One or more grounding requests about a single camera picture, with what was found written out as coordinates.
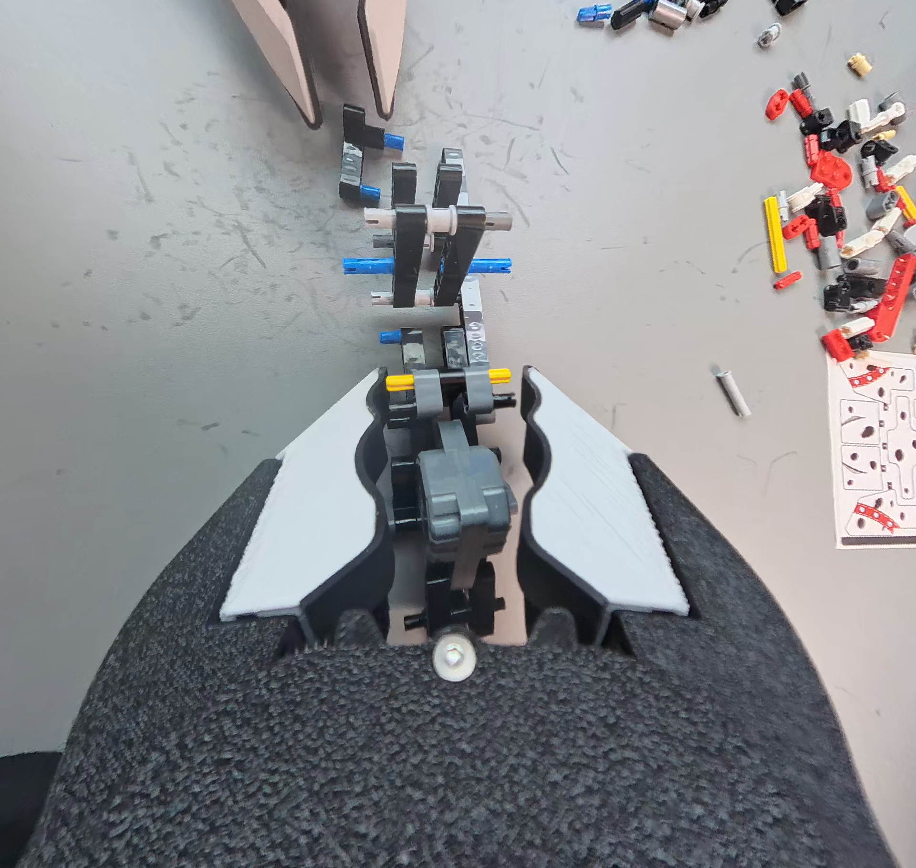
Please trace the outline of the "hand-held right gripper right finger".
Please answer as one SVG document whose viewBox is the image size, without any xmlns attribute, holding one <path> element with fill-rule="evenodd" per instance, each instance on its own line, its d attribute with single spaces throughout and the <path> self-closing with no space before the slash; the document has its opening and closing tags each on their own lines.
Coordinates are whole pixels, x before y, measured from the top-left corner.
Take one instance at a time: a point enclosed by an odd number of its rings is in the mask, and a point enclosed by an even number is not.
<svg viewBox="0 0 916 868">
<path fill-rule="evenodd" d="M 685 617 L 690 602 L 630 462 L 631 451 L 535 366 L 522 376 L 523 460 L 532 486 L 517 573 L 530 637 L 566 610 L 582 645 L 601 645 L 622 611 Z"/>
</svg>

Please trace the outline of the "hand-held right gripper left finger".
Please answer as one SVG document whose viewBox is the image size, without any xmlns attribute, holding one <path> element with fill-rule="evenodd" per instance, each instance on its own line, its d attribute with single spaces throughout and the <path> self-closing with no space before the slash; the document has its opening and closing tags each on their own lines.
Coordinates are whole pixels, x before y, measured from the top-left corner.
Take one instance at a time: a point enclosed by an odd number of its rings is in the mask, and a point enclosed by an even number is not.
<svg viewBox="0 0 916 868">
<path fill-rule="evenodd" d="M 346 610 L 367 610 L 387 639 L 395 552 L 378 487 L 387 464 L 385 375 L 372 370 L 277 456 L 222 622 L 294 615 L 306 641 L 322 643 Z"/>
</svg>

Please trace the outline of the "yellow axle rod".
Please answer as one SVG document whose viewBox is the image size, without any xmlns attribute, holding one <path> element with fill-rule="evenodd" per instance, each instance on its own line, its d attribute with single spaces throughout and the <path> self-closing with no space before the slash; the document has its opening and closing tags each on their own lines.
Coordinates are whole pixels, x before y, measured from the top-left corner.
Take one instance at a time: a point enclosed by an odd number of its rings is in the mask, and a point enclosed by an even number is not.
<svg viewBox="0 0 916 868">
<path fill-rule="evenodd" d="M 763 210 L 770 245 L 772 272 L 774 276 L 779 277 L 787 272 L 788 263 L 785 253 L 780 203 L 777 197 L 770 196 L 765 198 Z"/>
</svg>

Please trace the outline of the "black grey brick chassis assembly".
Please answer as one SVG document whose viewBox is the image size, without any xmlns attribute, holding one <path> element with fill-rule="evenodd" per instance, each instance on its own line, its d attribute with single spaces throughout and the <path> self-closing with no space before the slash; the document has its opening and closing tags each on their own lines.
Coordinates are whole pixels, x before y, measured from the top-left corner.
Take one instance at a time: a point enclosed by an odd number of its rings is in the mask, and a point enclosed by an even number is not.
<svg viewBox="0 0 916 868">
<path fill-rule="evenodd" d="M 428 353 L 419 325 L 382 331 L 399 348 L 403 370 L 389 373 L 386 430 L 404 450 L 389 464 L 391 519 L 397 533 L 422 541 L 423 603 L 404 617 L 405 632 L 432 637 L 464 628 L 486 637 L 506 607 L 498 597 L 491 557 L 504 547 L 518 504 L 501 471 L 501 453 L 479 441 L 478 429 L 516 405 L 498 393 L 511 381 L 491 363 L 480 279 L 506 276 L 512 262 L 478 257 L 487 232 L 512 228 L 506 212 L 471 203 L 459 148 L 441 150 L 431 203 L 417 199 L 417 167 L 392 167 L 391 206 L 366 207 L 373 244 L 390 254 L 345 258 L 348 276 L 390 277 L 374 306 L 396 310 L 456 310 L 439 329 L 440 350 Z"/>
</svg>

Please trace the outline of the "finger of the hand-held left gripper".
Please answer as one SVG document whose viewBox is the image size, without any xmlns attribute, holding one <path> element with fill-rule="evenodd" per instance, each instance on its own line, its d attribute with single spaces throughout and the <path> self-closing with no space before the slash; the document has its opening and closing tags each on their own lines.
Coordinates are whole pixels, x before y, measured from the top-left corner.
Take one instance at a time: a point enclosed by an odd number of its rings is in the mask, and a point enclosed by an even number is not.
<svg viewBox="0 0 916 868">
<path fill-rule="evenodd" d="M 402 57 L 407 0 L 359 0 L 357 21 L 378 115 L 394 111 Z"/>
<path fill-rule="evenodd" d="M 288 12 L 288 0 L 231 1 L 307 126 L 319 128 L 323 123 L 322 109 L 307 53 Z"/>
</svg>

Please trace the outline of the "pile of red white bricks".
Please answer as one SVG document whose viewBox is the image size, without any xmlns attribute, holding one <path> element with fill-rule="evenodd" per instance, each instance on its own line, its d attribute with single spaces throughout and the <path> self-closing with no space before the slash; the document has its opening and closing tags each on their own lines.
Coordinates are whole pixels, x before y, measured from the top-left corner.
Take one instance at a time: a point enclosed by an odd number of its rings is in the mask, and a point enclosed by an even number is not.
<svg viewBox="0 0 916 868">
<path fill-rule="evenodd" d="M 898 159 L 894 143 L 909 108 L 895 92 L 875 106 L 859 98 L 835 117 L 815 107 L 808 77 L 799 73 L 789 89 L 773 93 L 765 117 L 774 122 L 789 109 L 799 119 L 809 183 L 775 195 L 785 253 L 788 242 L 802 241 L 825 276 L 822 309 L 840 318 L 821 337 L 827 356 L 864 360 L 891 340 L 914 297 L 914 198 L 904 186 L 914 155 Z M 788 265 L 772 287 L 783 291 L 801 279 Z"/>
</svg>

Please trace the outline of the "white sticker sheet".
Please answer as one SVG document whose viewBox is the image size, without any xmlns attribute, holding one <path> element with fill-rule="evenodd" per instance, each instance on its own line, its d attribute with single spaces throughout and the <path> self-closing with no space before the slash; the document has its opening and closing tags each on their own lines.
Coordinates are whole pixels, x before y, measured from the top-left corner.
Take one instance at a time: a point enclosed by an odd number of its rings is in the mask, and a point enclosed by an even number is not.
<svg viewBox="0 0 916 868">
<path fill-rule="evenodd" d="M 915 357 L 827 357 L 836 546 L 915 543 Z"/>
</svg>

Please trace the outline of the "grey desk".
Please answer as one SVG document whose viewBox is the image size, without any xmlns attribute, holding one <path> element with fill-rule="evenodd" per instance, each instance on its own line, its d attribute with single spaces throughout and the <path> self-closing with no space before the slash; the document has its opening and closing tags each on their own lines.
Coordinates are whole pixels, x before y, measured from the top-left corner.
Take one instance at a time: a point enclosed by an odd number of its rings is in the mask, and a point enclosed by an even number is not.
<svg viewBox="0 0 916 868">
<path fill-rule="evenodd" d="M 398 358 L 346 278 L 340 106 L 372 112 L 357 0 L 306 0 L 304 126 L 229 0 L 2 0 L 2 754 L 63 745 L 162 568 L 263 459 Z M 666 36 L 625 0 L 409 0 L 391 129 L 509 210 L 483 253 L 495 362 L 535 364 L 647 453 L 757 571 L 914 866 L 914 551 L 840 550 L 820 286 L 771 288 L 762 200 L 806 179 L 771 90 L 914 97 L 914 0 L 769 0 Z M 873 70 L 846 65 L 865 54 Z M 712 365 L 749 403 L 730 408 Z"/>
</svg>

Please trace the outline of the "black beam with blue pins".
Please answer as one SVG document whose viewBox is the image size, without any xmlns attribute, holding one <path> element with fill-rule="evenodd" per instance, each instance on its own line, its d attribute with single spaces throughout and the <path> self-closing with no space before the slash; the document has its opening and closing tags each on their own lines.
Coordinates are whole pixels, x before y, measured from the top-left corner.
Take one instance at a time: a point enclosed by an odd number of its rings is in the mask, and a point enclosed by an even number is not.
<svg viewBox="0 0 916 868">
<path fill-rule="evenodd" d="M 339 196 L 349 202 L 364 202 L 376 206 L 380 201 L 381 191 L 377 187 L 363 183 L 364 152 L 366 149 L 388 149 L 402 153 L 404 138 L 398 134 L 387 133 L 381 127 L 367 124 L 365 110 L 358 106 L 345 104 L 342 119 L 343 146 Z"/>
</svg>

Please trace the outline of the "grey long pin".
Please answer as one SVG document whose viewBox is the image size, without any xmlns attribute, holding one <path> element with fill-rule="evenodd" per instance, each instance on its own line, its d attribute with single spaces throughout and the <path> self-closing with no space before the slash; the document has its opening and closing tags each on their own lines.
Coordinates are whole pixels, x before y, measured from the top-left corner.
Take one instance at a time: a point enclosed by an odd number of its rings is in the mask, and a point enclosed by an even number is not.
<svg viewBox="0 0 916 868">
<path fill-rule="evenodd" d="M 711 373 L 714 375 L 722 393 L 732 409 L 732 411 L 742 419 L 752 416 L 752 411 L 748 401 L 742 394 L 734 374 L 719 365 L 711 366 Z"/>
</svg>

